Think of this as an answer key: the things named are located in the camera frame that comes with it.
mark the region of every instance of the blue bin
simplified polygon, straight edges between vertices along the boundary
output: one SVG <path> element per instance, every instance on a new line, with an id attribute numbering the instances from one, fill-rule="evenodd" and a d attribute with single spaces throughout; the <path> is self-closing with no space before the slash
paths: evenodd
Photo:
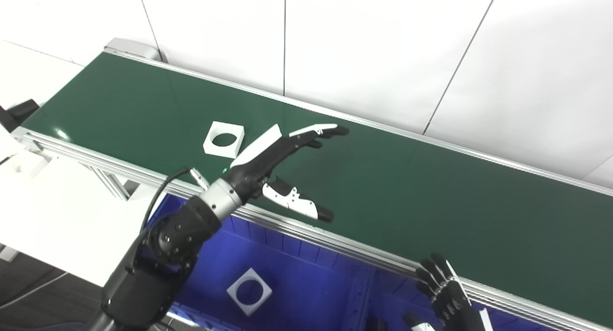
<path id="1" fill-rule="evenodd" d="M 151 219 L 182 203 L 181 198 L 165 196 Z M 273 292 L 247 317 L 226 289 L 249 268 Z M 431 302 L 412 279 L 237 217 L 226 219 L 202 246 L 193 274 L 170 310 L 214 331 L 364 331 L 367 318 L 385 320 L 388 331 L 407 331 L 405 311 L 442 330 Z M 552 331 L 496 309 L 488 311 L 494 331 Z"/>

